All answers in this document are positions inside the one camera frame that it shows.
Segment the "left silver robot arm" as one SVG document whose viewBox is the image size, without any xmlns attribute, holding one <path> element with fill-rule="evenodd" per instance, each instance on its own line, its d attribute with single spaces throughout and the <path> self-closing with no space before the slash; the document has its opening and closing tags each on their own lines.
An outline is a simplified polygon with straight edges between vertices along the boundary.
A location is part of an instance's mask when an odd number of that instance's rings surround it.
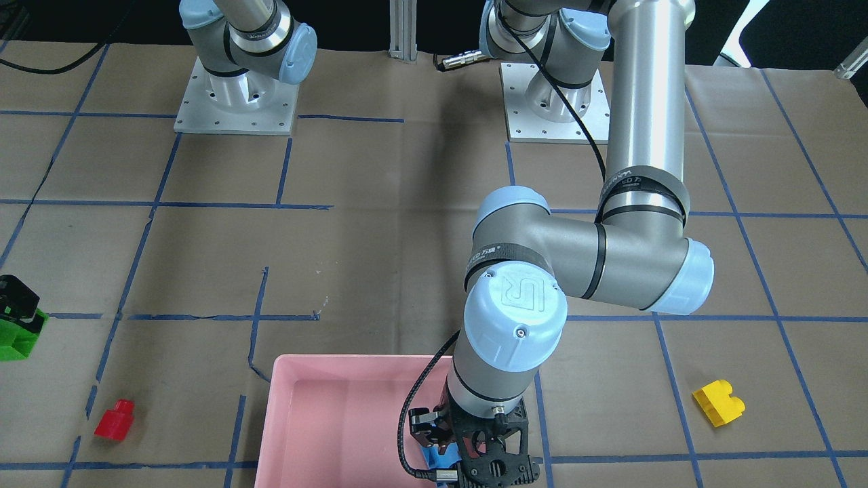
<svg viewBox="0 0 868 488">
<path fill-rule="evenodd" d="M 530 60 L 556 96 L 589 88 L 614 46 L 607 161 L 592 222 L 553 216 L 527 186 L 481 203 L 465 272 L 464 324 L 403 402 L 407 474 L 452 487 L 533 484 L 524 395 L 555 352 L 567 299 L 673 314 L 713 284 L 708 247 L 686 238 L 685 34 L 692 1 L 488 1 L 479 46 Z"/>
</svg>

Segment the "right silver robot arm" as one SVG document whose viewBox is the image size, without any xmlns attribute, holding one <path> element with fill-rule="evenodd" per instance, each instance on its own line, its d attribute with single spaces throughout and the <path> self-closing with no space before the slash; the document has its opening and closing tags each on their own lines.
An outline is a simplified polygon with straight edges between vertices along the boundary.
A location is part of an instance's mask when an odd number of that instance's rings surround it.
<svg viewBox="0 0 868 488">
<path fill-rule="evenodd" d="M 61 75 L 106 53 L 109 41 L 132 12 L 136 1 L 105 40 L 79 59 L 61 68 L 31 68 L 2 59 L 2 65 L 30 75 Z M 182 104 L 174 117 L 178 135 L 264 135 L 289 136 L 296 118 L 298 86 L 310 73 L 317 53 L 317 35 L 308 24 L 292 17 L 282 1 L 180 1 L 180 18 L 199 58 L 189 77 Z M 278 195 L 274 203 L 183 203 L 164 201 L 160 184 L 154 201 L 40 200 L 41 185 L 47 180 L 56 154 L 47 165 L 21 217 L 36 204 L 84 206 L 137 206 L 168 208 L 295 208 L 316 206 L 283 204 L 282 190 L 288 159 L 284 161 Z M 39 297 L 14 276 L 2 276 L 2 322 L 31 333 L 41 330 L 47 315 L 38 309 Z"/>
</svg>

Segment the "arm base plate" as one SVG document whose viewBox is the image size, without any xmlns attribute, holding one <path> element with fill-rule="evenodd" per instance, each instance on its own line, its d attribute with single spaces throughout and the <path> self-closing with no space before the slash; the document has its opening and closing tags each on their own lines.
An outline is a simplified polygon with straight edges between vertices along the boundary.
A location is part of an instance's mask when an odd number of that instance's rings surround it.
<svg viewBox="0 0 868 488">
<path fill-rule="evenodd" d="M 174 131 L 199 135 L 290 136 L 300 87 L 249 71 L 217 77 L 196 59 Z"/>
<path fill-rule="evenodd" d="M 588 144 L 588 136 L 534 64 L 501 64 L 509 141 Z M 562 90 L 598 145 L 610 141 L 610 105 L 596 71 L 592 83 Z"/>
</svg>

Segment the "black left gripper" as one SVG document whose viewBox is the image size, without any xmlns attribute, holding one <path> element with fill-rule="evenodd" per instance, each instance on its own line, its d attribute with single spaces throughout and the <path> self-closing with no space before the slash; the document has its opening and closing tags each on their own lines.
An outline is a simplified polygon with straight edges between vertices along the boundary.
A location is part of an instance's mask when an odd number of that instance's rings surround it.
<svg viewBox="0 0 868 488">
<path fill-rule="evenodd" d="M 448 410 L 409 410 L 410 435 L 421 447 L 446 451 L 458 445 L 460 460 L 452 464 L 458 473 L 449 487 L 511 487 L 531 485 L 540 466 L 529 454 L 529 419 L 524 401 L 508 414 L 482 419 L 467 413 L 456 401 Z"/>
</svg>

